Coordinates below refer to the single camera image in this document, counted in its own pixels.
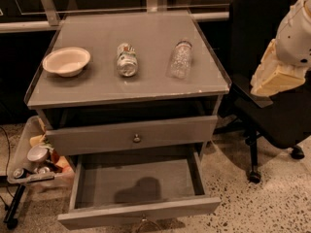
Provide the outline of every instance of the drawer handle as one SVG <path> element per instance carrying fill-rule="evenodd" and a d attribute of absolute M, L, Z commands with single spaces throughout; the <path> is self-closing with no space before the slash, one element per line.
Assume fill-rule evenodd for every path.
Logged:
<path fill-rule="evenodd" d="M 140 143 L 142 141 L 142 139 L 140 138 L 140 136 L 138 135 L 138 134 L 135 134 L 135 137 L 134 137 L 134 139 L 133 139 L 133 142 L 135 143 L 135 144 L 138 144 L 138 143 Z"/>

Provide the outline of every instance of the floor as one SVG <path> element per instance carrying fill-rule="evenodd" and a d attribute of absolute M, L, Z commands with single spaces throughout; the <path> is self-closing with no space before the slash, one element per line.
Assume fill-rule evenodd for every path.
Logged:
<path fill-rule="evenodd" d="M 23 129 L 22 124 L 2 125 L 11 144 L 11 161 Z M 249 183 L 248 147 L 242 132 L 213 137 L 204 150 L 201 164 L 211 196 L 221 198 L 221 205 L 211 215 L 188 216 L 157 221 L 163 233 L 311 233 L 311 138 L 300 143 L 305 158 L 294 160 L 290 150 L 278 150 L 259 139 L 261 183 Z M 0 172 L 5 173 L 8 145 L 0 132 Z M 14 193 L 15 187 L 9 190 Z M 5 187 L 0 194 L 10 204 Z M 18 208 L 18 225 L 11 232 L 69 232 L 57 221 L 68 210 L 70 188 L 26 189 Z M 5 216 L 0 201 L 0 217 Z M 139 224 L 90 228 L 72 232 L 130 233 Z M 0 232 L 10 232 L 0 223 Z"/>

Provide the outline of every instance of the wire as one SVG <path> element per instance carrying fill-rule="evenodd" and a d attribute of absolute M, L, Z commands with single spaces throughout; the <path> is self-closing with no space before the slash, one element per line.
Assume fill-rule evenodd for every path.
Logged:
<path fill-rule="evenodd" d="M 7 131 L 3 127 L 1 127 L 1 126 L 0 126 L 0 129 L 5 134 L 6 139 L 7 139 L 7 143 L 8 143 L 8 161 L 7 161 L 7 164 L 6 164 L 6 176 L 8 176 L 8 167 L 9 167 L 9 162 L 10 162 L 10 159 L 11 159 L 11 145 L 10 145 L 10 140 L 9 140 L 9 136 L 7 134 Z M 7 186 L 7 191 L 11 195 L 11 197 L 14 197 L 13 194 L 10 192 L 8 186 Z"/>
<path fill-rule="evenodd" d="M 0 196 L 0 199 L 2 200 L 2 202 L 3 202 L 3 204 L 4 204 L 4 209 L 5 209 L 6 211 L 8 211 L 8 210 L 9 210 L 8 204 L 4 201 L 4 199 L 3 199 L 2 196 Z"/>

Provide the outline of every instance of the can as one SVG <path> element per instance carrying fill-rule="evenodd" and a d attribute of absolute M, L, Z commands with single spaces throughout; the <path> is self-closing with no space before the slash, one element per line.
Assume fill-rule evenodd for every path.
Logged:
<path fill-rule="evenodd" d="M 117 70 L 123 77 L 132 77 L 138 71 L 136 51 L 129 43 L 122 43 L 118 46 Z"/>
<path fill-rule="evenodd" d="M 13 177 L 15 179 L 23 179 L 26 178 L 28 174 L 28 171 L 24 168 L 17 168 L 15 169 L 15 171 L 13 172 Z"/>
<path fill-rule="evenodd" d="M 38 174 L 46 174 L 46 173 L 48 173 L 50 171 L 51 171 L 51 169 L 49 167 L 45 166 L 45 167 L 41 167 L 41 168 L 38 169 Z"/>

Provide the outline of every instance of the plastic bottle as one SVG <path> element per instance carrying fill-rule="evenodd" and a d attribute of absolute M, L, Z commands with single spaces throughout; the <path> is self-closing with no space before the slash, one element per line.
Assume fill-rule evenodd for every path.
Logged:
<path fill-rule="evenodd" d="M 183 39 L 174 49 L 170 63 L 170 75 L 178 79 L 186 79 L 190 74 L 191 60 L 192 44 Z"/>

